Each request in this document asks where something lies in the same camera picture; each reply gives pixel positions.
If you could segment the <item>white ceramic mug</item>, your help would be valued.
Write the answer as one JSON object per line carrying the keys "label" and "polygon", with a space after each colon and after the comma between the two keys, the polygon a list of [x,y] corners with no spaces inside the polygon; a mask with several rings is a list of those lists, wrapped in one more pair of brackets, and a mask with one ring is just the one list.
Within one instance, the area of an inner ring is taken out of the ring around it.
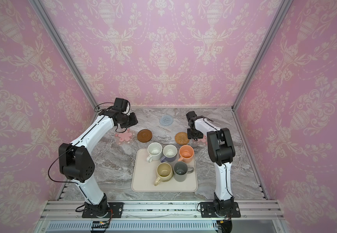
{"label": "white ceramic mug", "polygon": [[150,163],[152,161],[160,161],[163,155],[163,147],[160,143],[154,142],[149,144],[148,148],[148,157],[147,162]]}

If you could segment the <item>pink flower coaster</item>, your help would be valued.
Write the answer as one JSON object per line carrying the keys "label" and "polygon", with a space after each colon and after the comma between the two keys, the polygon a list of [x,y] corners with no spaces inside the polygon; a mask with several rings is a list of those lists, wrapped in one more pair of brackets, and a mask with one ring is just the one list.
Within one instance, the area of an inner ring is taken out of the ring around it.
{"label": "pink flower coaster", "polygon": [[130,144],[133,141],[133,137],[135,135],[134,131],[131,131],[130,129],[126,130],[123,133],[116,133],[116,142],[121,145],[121,144]]}
{"label": "pink flower coaster", "polygon": [[201,144],[201,145],[207,145],[207,137],[206,136],[203,136],[202,139],[199,139],[198,140],[198,143]]}

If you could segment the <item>blue woven round coaster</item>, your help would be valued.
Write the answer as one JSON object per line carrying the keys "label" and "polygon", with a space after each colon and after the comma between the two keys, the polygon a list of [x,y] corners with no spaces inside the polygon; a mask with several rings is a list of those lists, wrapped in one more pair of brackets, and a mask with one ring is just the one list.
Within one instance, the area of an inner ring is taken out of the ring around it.
{"label": "blue woven round coaster", "polygon": [[170,126],[174,122],[174,119],[170,115],[164,115],[160,118],[159,122],[162,126]]}

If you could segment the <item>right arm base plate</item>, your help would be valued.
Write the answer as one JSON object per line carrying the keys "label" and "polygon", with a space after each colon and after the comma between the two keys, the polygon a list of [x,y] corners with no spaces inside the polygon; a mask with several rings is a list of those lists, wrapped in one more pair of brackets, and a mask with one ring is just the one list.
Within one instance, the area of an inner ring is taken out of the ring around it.
{"label": "right arm base plate", "polygon": [[213,202],[199,203],[202,218],[240,218],[240,207],[237,202],[231,204],[214,204]]}

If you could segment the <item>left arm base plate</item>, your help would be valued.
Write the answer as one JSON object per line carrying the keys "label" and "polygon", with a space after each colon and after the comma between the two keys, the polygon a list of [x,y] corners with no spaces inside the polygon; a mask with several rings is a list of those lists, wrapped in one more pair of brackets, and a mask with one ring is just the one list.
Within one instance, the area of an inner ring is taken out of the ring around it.
{"label": "left arm base plate", "polygon": [[85,203],[82,218],[121,218],[124,203],[108,202],[99,205]]}

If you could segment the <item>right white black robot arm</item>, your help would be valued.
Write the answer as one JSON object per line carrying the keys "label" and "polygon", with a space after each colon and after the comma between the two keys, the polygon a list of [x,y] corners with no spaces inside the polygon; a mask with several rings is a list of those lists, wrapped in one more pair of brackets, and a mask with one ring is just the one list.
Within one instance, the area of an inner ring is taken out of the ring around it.
{"label": "right white black robot arm", "polygon": [[214,207],[220,216],[229,215],[234,207],[234,195],[231,190],[231,165],[235,157],[235,147],[228,128],[220,128],[207,117],[194,111],[187,113],[188,139],[197,141],[204,136],[207,139],[208,154],[216,169],[216,189]]}

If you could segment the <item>tan rattan round coaster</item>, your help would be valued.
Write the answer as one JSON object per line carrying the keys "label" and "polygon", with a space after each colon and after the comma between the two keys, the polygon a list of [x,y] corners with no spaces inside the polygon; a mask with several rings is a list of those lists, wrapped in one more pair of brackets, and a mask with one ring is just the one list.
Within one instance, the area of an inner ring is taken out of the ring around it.
{"label": "tan rattan round coaster", "polygon": [[175,135],[175,142],[179,145],[187,145],[190,140],[188,139],[187,133],[179,132]]}

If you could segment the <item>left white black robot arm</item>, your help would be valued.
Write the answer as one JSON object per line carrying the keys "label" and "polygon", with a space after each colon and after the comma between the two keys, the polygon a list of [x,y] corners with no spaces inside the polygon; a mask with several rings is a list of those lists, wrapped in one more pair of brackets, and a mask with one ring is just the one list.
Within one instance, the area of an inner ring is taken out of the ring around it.
{"label": "left white black robot arm", "polygon": [[135,113],[106,109],[79,137],[59,147],[60,173],[76,184],[85,199],[83,217],[106,217],[112,213],[106,194],[101,191],[94,177],[95,164],[91,152],[115,126],[127,129],[137,123]]}

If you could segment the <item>brown wooden round coaster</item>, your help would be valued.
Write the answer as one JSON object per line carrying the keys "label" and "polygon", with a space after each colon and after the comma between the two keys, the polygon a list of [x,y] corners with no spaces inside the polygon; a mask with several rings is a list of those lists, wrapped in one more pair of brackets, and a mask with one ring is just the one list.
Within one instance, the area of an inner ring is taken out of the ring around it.
{"label": "brown wooden round coaster", "polygon": [[148,129],[143,129],[138,132],[137,140],[142,143],[147,143],[152,139],[152,132]]}

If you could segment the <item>grey green ceramic mug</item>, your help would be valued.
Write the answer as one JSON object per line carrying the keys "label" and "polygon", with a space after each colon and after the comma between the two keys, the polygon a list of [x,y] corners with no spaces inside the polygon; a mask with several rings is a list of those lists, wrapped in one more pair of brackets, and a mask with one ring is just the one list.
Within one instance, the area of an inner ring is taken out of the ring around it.
{"label": "grey green ceramic mug", "polygon": [[187,179],[188,174],[194,172],[194,167],[189,167],[187,163],[179,161],[174,165],[174,179],[178,182],[184,182]]}

